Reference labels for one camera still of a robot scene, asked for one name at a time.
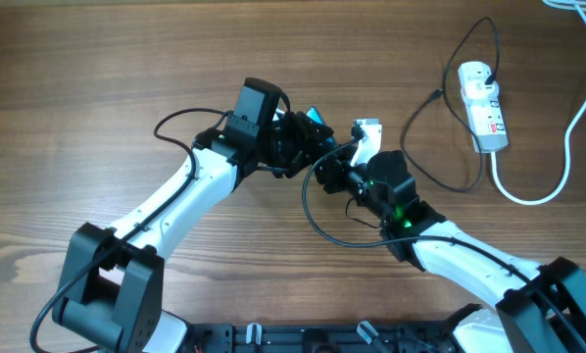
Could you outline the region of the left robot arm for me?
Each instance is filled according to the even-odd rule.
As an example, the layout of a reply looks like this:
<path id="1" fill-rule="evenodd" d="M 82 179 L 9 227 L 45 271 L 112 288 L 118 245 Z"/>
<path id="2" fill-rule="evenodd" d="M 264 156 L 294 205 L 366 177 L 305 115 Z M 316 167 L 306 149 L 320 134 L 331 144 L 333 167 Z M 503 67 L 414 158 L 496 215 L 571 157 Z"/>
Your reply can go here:
<path id="1" fill-rule="evenodd" d="M 198 133 L 182 167 L 128 215 L 72 236 L 59 287 L 43 316 L 99 352 L 196 352 L 193 327 L 163 310 L 164 270 L 199 220 L 255 171 L 293 177 L 333 131 L 293 112 L 276 85 L 248 77 L 231 110 Z"/>

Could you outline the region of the teal screen smartphone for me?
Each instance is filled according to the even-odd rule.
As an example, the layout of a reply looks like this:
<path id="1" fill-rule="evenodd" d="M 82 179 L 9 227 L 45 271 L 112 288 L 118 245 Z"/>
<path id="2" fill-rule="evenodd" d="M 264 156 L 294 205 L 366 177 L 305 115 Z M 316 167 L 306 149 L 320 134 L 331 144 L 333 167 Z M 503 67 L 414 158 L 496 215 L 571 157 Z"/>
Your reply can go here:
<path id="1" fill-rule="evenodd" d="M 311 106 L 306 112 L 306 115 L 315 123 L 325 126 L 325 120 L 315 106 Z M 321 144 L 329 147 L 337 146 L 337 143 L 333 136 L 326 138 Z"/>

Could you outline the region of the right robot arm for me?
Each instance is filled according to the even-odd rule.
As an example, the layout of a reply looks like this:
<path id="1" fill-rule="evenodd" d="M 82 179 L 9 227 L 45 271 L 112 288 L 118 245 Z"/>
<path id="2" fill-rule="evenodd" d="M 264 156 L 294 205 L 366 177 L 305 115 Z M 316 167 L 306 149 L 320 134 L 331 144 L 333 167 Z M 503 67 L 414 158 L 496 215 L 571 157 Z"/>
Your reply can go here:
<path id="1" fill-rule="evenodd" d="M 312 166 L 329 192 L 345 190 L 380 220 L 398 260 L 444 277 L 480 299 L 449 322 L 463 352 L 586 352 L 586 274 L 558 257 L 543 265 L 462 231 L 420 200 L 401 151 L 346 162 L 342 146 Z"/>

